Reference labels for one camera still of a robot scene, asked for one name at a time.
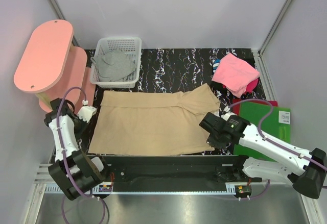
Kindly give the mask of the beige t shirt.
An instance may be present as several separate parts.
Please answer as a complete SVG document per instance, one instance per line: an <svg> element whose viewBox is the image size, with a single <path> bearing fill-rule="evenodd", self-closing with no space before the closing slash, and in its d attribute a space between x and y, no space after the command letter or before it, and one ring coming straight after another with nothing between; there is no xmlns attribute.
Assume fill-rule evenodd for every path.
<svg viewBox="0 0 327 224"><path fill-rule="evenodd" d="M104 91L89 153L172 156L211 151L199 126L220 101L208 84L192 91Z"/></svg>

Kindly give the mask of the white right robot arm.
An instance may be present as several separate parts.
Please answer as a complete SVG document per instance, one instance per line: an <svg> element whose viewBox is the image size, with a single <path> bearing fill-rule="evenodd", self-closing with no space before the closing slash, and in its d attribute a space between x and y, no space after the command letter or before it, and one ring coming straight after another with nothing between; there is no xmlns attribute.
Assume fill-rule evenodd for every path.
<svg viewBox="0 0 327 224"><path fill-rule="evenodd" d="M260 152L272 161L247 156L232 168L233 178L261 178L288 184L298 193L318 199L326 178L326 152L306 150L261 131L256 125L232 112L222 116L205 115L199 124L209 133L207 143L214 148L238 144Z"/></svg>

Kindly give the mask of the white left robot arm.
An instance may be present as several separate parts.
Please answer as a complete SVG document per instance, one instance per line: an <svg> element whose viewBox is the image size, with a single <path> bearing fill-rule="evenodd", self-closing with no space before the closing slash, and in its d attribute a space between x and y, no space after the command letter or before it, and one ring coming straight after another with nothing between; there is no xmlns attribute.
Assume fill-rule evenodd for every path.
<svg viewBox="0 0 327 224"><path fill-rule="evenodd" d="M52 111L45 115L44 123L52 131L55 142L55 163L48 171L69 200L92 190L110 176L110 168L102 156L89 157L78 148L90 120L96 114L93 106L82 106L77 114L72 102L57 98L50 102Z"/></svg>

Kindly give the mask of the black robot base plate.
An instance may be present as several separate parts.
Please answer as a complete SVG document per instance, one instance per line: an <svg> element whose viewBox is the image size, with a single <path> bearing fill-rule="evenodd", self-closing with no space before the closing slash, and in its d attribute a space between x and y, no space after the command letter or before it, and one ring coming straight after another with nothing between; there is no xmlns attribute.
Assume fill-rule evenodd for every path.
<svg viewBox="0 0 327 224"><path fill-rule="evenodd" d="M226 191L227 183L259 183L243 173L246 156L103 157L114 174L114 193L209 193Z"/></svg>

